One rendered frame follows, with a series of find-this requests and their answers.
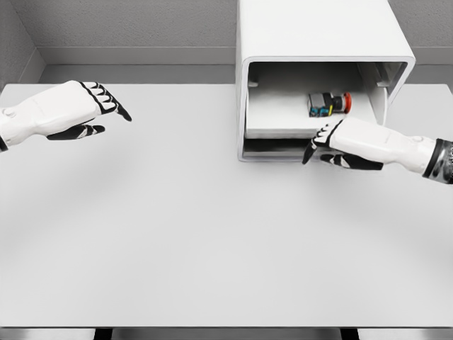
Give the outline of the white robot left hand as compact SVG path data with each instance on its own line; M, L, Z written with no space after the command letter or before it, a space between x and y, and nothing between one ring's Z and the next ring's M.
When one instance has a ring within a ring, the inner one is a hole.
M71 80L24 100L14 120L21 124L22 139L42 135L49 140L78 140L104 132L102 125L90 122L108 113L132 120L104 85Z

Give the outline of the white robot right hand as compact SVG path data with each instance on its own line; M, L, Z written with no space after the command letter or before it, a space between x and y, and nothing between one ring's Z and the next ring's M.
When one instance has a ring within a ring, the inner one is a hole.
M344 118L322 127L307 146L302 163L306 164L318 148L335 154L323 154L320 160L346 169L380 171L385 164L402 155L404 137L380 125L357 118Z

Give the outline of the white cabinet drawer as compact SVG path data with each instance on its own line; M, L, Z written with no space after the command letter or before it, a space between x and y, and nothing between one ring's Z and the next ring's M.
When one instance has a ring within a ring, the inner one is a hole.
M377 86L368 63L357 62L254 62L251 80L257 86L248 90L246 138L310 139L328 123L344 116L327 118L309 115L309 94L345 92L352 96L349 116L383 124L388 94Z

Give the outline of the white tabletop storage cabinet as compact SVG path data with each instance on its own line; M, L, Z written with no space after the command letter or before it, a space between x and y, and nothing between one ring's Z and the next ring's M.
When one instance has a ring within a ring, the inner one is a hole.
M388 0L238 0L236 102L243 162L298 162L310 139L246 138L254 62L357 62L388 94L388 109L415 56Z

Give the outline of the red-button load switch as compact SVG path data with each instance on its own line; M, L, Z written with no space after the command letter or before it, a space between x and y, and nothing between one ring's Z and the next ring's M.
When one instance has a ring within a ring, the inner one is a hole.
M352 108L352 96L345 92L334 96L330 92L310 93L308 96L309 116L325 118L333 114L348 114Z

